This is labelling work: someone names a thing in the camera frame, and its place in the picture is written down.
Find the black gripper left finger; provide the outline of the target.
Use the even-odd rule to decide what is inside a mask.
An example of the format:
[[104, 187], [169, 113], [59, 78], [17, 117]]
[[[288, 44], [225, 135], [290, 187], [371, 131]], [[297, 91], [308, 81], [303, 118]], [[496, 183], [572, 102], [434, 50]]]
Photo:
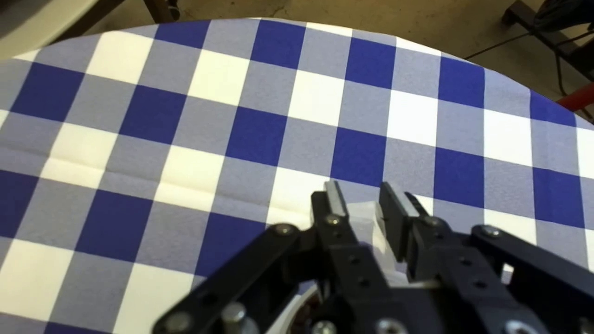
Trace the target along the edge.
[[397, 334], [390, 289], [373, 252], [362, 245], [336, 181], [312, 194], [314, 232], [321, 250], [321, 308], [312, 334]]

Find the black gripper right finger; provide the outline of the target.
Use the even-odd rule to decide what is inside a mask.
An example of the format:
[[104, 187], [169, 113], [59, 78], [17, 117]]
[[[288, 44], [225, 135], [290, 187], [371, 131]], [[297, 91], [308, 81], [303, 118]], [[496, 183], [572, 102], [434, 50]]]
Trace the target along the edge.
[[431, 334], [533, 334], [533, 311], [503, 285], [490, 259], [444, 219], [429, 215], [410, 194], [380, 185], [382, 232], [416, 291], [432, 310], [414, 311]]

